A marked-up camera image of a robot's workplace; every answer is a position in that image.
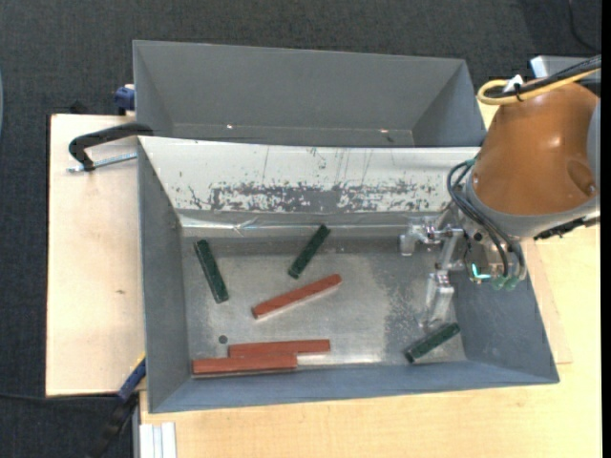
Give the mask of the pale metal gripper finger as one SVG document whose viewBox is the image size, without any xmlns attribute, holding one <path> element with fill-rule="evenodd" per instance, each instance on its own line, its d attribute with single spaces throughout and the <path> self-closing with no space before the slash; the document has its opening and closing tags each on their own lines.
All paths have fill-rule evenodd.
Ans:
<svg viewBox="0 0 611 458">
<path fill-rule="evenodd" d="M 435 227 L 432 223 L 409 224 L 399 235 L 399 252 L 408 257 L 414 254 L 419 244 L 437 245 L 452 235 L 452 227 Z"/>
<path fill-rule="evenodd" d="M 423 329 L 436 329 L 450 320 L 454 287 L 448 272 L 430 273 L 426 283 L 425 310 L 420 319 Z"/>
</svg>

